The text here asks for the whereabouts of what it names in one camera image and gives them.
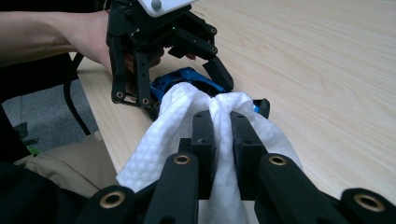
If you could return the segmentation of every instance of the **gray floor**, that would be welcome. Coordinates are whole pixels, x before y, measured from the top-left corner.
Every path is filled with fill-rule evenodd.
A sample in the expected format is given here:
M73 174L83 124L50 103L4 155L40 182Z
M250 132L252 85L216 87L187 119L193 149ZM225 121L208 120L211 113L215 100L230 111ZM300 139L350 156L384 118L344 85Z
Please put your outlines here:
M98 130L79 80L71 87L73 103L91 133ZM38 138L32 147L46 151L63 146L85 136L64 100L63 86L38 91L5 101L3 103L13 126L27 122L28 136Z

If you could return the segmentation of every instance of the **black cable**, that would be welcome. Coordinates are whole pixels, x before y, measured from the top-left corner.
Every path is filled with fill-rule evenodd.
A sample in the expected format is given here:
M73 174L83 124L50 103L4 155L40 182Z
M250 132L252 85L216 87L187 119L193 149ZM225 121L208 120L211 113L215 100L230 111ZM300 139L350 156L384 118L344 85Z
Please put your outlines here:
M88 129L87 125L82 120L79 113L77 112L77 110L73 104L72 97L70 95L70 87L72 85L72 81L77 75L78 66L81 63L83 58L84 58L84 55L77 53L70 65L70 70L66 76L66 81L64 82L64 99L66 101L67 107L69 107L70 112L72 113L72 115L76 119L76 121L78 122L82 131L84 131L84 133L86 135L89 135L89 134L91 134L91 132Z
M110 7L110 1L96 0L93 4L93 11L109 9L109 7ZM66 80L64 82L64 99L66 101L67 107L69 107L70 112L72 113L72 115L76 119L76 121L78 122L82 131L84 131L84 133L86 135L89 135L89 134L91 134L91 132L88 129L87 125L84 123L84 120L82 120L81 116L77 112L77 110L73 104L72 97L70 95L70 87L72 85L72 81L77 75L78 66L81 63L83 58L84 58L84 55L82 55L81 53L77 53L70 65L70 70L69 70L69 72L66 76Z

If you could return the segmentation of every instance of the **blue object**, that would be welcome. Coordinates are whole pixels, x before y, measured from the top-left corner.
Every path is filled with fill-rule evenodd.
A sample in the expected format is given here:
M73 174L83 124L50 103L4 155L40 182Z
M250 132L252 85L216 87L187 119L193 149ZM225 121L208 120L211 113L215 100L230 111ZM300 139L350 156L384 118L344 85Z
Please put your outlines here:
M155 78L150 85L151 97L155 97L155 100L160 102L163 96L180 82L188 82L209 96L228 92L219 84L196 72L193 68L185 67Z

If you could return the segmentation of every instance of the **textured fabric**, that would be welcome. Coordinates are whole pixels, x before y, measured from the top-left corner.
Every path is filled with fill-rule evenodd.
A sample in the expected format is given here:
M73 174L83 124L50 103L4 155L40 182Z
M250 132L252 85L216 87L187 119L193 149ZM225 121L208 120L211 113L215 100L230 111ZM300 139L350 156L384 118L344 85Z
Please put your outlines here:
M118 185L116 170L99 132L36 157L25 157L15 164L87 198L99 189Z
M177 152L180 138L191 137L191 120L197 112L209 109L213 122L216 177L207 216L201 223L247 223L246 209L240 199L233 164L233 135L230 112L245 115L269 152L286 155L301 163L287 137L270 121L253 111L252 100L242 92L219 94L210 98L189 83L175 85L163 97L160 116L148 128L136 151L117 179L124 187L139 191L157 180L166 158Z

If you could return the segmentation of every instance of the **white component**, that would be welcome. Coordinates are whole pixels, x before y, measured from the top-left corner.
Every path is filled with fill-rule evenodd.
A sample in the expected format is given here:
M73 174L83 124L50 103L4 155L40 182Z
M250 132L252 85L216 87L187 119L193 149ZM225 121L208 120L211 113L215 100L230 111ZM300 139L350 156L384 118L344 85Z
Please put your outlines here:
M151 17L160 17L198 0L139 0L140 5Z

